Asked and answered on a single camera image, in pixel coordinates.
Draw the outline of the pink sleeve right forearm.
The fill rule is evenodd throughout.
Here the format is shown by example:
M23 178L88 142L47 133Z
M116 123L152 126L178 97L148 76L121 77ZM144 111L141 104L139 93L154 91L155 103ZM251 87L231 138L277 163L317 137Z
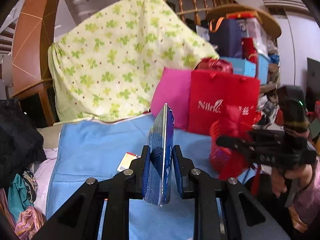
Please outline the pink sleeve right forearm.
M313 169L313 178L305 189L296 194L293 205L300 220L310 225L319 214L319 158Z

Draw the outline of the person's right hand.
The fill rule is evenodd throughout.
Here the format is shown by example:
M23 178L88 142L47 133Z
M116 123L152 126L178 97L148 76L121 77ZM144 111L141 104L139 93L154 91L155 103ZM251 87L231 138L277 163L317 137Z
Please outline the person's right hand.
M280 172L273 167L271 173L271 185L272 192L276 195L277 198L280 197L282 193L287 192L287 186L285 185L285 180L297 180L298 181L298 190L308 187L313 178L313 166L310 164L302 165L293 170L287 170L284 175L281 175Z

